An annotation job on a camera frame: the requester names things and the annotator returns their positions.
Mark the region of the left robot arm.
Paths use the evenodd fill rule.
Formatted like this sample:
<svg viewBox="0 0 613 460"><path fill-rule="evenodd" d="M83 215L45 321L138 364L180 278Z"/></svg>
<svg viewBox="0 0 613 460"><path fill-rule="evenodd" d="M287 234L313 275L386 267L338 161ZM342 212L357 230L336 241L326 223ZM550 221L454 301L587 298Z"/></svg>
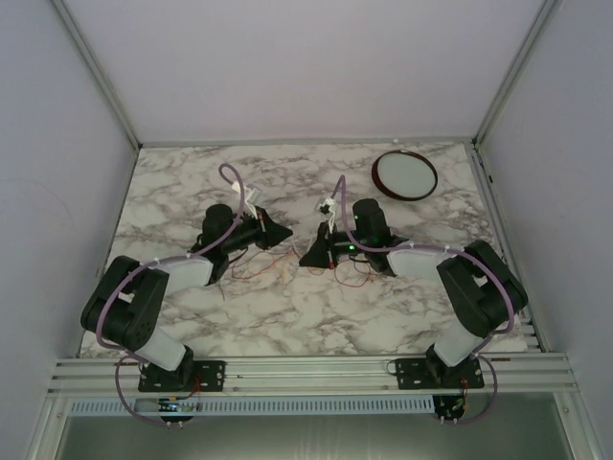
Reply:
<svg viewBox="0 0 613 460"><path fill-rule="evenodd" d="M251 245L267 250L292 235L290 228L273 221L262 207L257 206L253 215L238 215L227 205L213 205L186 255L148 267L127 256L116 257L84 307L80 323L88 332L148 362L139 383L141 391L185 391L195 385L199 369L193 350L157 326L164 298L215 284L234 252Z"/></svg>

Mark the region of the white zip tie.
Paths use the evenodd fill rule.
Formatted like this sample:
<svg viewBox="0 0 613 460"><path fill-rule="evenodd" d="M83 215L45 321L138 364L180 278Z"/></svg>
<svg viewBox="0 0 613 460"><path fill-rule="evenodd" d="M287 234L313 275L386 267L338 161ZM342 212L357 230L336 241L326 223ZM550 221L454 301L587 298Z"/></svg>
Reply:
<svg viewBox="0 0 613 460"><path fill-rule="evenodd" d="M295 250L291 249L285 257L285 262L283 266L283 274L282 274L282 284L284 286L288 285L295 277L294 267L293 267L295 256L296 256Z"/></svg>

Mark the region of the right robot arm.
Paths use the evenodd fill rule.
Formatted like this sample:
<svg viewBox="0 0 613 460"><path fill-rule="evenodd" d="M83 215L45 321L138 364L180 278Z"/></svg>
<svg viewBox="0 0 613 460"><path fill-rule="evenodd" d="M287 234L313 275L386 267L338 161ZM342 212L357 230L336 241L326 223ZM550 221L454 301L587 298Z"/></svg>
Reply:
<svg viewBox="0 0 613 460"><path fill-rule="evenodd" d="M395 360L398 386L483 387L476 354L527 305L525 289L486 241L474 241L460 251L427 248L394 235L372 198L356 201L352 211L354 229L341 232L332 221L321 223L299 264L334 269L343 256L363 255L373 271L386 277L440 279L455 318L423 358Z"/></svg>

